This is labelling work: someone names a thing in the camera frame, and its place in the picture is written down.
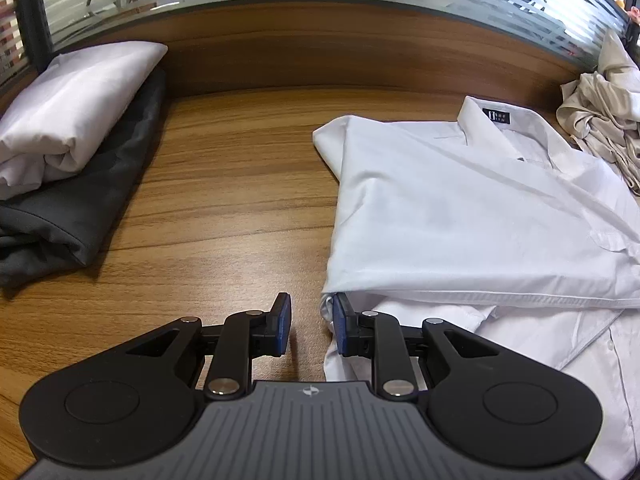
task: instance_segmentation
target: circular cap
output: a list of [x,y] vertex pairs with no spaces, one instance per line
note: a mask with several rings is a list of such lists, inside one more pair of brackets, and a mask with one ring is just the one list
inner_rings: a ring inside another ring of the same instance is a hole
[[240,384],[238,384],[238,381],[236,380],[229,379],[227,377],[220,377],[218,379],[213,379],[207,385],[207,388],[212,394],[231,395],[240,389]]
[[115,381],[99,381],[78,386],[66,396],[70,415],[89,424],[109,424],[133,413],[140,396],[132,386]]
[[558,409],[550,391],[529,383],[496,384],[484,393],[482,403],[495,418],[510,424],[539,424]]
[[415,390],[414,386],[404,379],[394,379],[392,381],[387,381],[382,385],[382,389],[385,390],[389,395],[393,395],[394,397],[401,397],[405,395],[412,394]]

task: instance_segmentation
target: shirt collar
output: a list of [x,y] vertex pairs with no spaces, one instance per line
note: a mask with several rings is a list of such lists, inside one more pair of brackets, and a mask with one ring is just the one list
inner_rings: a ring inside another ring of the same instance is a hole
[[[498,126],[489,119],[483,109],[508,113],[510,123]],[[509,158],[524,159],[501,130],[509,129],[536,139],[546,149],[553,167],[561,173],[577,176],[584,169],[577,152],[533,110],[467,96],[460,108],[458,124],[465,133],[469,146],[484,148]]]

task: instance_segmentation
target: stack of folded clothes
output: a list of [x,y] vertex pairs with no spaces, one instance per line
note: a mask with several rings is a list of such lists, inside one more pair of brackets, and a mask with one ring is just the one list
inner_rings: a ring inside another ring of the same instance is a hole
[[91,264],[126,205],[164,98],[162,44],[57,56],[0,120],[0,285]]

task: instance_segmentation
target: wooden table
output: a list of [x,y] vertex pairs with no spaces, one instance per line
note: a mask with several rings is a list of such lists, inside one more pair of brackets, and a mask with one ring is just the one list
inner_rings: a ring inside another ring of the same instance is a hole
[[287,355],[254,378],[323,378],[318,315],[338,183],[311,132],[344,114],[455,120],[461,95],[261,90],[171,102],[162,141],[110,246],[89,269],[0,302],[0,480],[33,460],[18,405],[38,378],[184,315],[204,324],[293,299]]

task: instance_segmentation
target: wooden partition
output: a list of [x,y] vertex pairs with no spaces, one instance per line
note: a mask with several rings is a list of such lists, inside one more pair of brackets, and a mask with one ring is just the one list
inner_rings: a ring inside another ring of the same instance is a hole
[[555,109],[578,69],[503,32],[413,7],[272,0],[181,9],[81,45],[169,46],[170,94],[357,86],[473,94]]

